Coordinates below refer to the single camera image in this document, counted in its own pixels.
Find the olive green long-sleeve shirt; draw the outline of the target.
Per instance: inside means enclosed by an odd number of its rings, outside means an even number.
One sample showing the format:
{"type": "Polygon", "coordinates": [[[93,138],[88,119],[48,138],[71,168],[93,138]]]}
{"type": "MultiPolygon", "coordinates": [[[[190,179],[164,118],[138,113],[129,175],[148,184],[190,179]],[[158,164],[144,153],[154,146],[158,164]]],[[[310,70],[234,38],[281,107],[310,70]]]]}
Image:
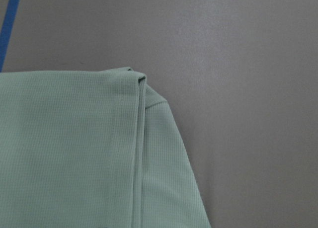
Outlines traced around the olive green long-sleeve shirt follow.
{"type": "Polygon", "coordinates": [[[3,228],[208,228],[168,102],[130,68],[0,75],[3,228]]]}

